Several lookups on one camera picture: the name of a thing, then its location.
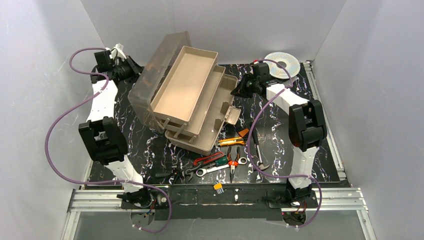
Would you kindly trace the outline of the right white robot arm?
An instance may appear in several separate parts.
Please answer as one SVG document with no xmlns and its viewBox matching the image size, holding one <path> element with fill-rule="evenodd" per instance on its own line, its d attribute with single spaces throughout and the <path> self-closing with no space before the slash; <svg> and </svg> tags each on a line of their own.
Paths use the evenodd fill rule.
<svg viewBox="0 0 424 240">
<path fill-rule="evenodd" d="M 301 202 L 312 192 L 311 174 L 316 153 L 327 137 L 322 103 L 307 100 L 291 91 L 289 85 L 270 73 L 268 60 L 251 63 L 251 72 L 243 75 L 231 92 L 235 97 L 251 98 L 258 94 L 288 114 L 288 135 L 293 145 L 293 160 L 283 199 Z"/>
</svg>

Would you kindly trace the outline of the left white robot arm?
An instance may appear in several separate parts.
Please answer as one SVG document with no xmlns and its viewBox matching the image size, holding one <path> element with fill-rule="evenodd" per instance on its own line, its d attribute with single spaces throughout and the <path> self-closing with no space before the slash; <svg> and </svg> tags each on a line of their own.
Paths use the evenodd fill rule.
<svg viewBox="0 0 424 240">
<path fill-rule="evenodd" d="M 78 132 L 93 162 L 109 169 L 117 180 L 122 181 L 124 192 L 117 195 L 128 203 L 141 202 L 149 196 L 142 184 L 143 177 L 128 158 L 128 143 L 114 118 L 115 98 L 121 81 L 134 80 L 141 73 L 122 46 L 94 53 L 96 66 L 90 77 L 94 93 L 91 110 L 86 122 L 78 126 Z"/>
</svg>

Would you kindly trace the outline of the orange handled pliers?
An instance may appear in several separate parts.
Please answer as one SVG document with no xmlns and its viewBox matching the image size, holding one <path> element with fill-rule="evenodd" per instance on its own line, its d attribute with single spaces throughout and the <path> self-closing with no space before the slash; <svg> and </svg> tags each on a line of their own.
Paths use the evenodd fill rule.
<svg viewBox="0 0 424 240">
<path fill-rule="evenodd" d="M 236 157 L 233 158 L 232 157 L 232 146 L 228 147 L 227 150 L 227 159 L 228 159 L 228 165 L 230 167 L 230 173 L 229 173 L 229 177 L 230 177 L 230 183 L 233 183 L 233 179 L 235 176 L 235 169 L 236 167 L 239 165 L 239 158 L 240 158 L 240 153 L 241 153 L 241 148 L 238 146 L 236 149 Z"/>
</svg>

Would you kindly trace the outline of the beige plastic tool box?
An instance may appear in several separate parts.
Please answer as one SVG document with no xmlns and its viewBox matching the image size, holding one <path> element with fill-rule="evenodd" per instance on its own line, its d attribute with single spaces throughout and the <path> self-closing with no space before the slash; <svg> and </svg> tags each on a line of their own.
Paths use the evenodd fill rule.
<svg viewBox="0 0 424 240">
<path fill-rule="evenodd" d="M 238 79 L 217 58 L 192 47 L 187 31 L 167 34 L 128 94 L 139 121 L 174 146 L 210 154 L 223 126 L 241 114 L 231 94 Z"/>
</svg>

